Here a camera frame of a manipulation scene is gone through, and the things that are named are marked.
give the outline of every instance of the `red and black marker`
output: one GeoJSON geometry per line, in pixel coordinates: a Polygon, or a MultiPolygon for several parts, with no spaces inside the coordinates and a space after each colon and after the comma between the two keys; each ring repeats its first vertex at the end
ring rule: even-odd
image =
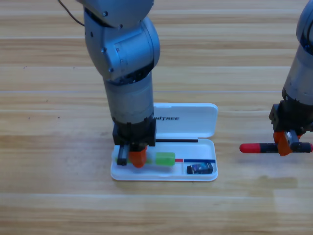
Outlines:
{"type": "MultiPolygon", "coordinates": [[[[242,153],[278,153],[275,143],[243,143],[239,147],[242,153]]],[[[313,144],[301,143],[297,148],[297,153],[312,153],[313,144]]]]}

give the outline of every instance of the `wooden table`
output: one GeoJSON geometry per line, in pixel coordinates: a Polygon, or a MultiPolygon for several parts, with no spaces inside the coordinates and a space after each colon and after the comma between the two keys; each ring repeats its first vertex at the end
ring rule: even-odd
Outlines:
{"type": "Polygon", "coordinates": [[[112,121],[84,28],[56,0],[1,0],[0,233],[312,235],[312,154],[239,151],[273,141],[306,2],[155,1],[155,101],[218,105],[219,177],[128,183],[110,177],[112,121]]]}

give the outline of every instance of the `open box lid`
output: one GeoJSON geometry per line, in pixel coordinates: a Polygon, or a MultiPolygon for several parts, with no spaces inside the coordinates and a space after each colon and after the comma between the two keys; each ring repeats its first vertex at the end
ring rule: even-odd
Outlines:
{"type": "Polygon", "coordinates": [[[210,103],[154,103],[157,139],[197,139],[214,135],[218,107],[210,103]]]}

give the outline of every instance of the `green block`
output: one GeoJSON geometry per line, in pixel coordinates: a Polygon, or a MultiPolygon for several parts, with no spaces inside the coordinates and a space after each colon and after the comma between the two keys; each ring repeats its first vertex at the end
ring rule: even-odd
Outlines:
{"type": "Polygon", "coordinates": [[[167,166],[175,165],[175,153],[157,152],[156,165],[167,165],[167,166]]]}

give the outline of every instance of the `white plastic box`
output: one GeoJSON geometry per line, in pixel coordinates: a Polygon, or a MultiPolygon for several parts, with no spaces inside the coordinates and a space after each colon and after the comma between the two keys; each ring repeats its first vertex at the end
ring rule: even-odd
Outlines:
{"type": "MultiPolygon", "coordinates": [[[[194,142],[157,142],[147,147],[147,159],[156,152],[174,152],[176,159],[215,160],[213,141],[218,107],[210,103],[155,103],[156,139],[192,140],[194,142]]],[[[122,181],[213,181],[218,177],[217,161],[212,163],[212,174],[187,174],[187,166],[196,163],[175,163],[174,166],[145,164],[135,168],[132,164],[117,165],[119,146],[112,152],[111,176],[122,181]]]]}

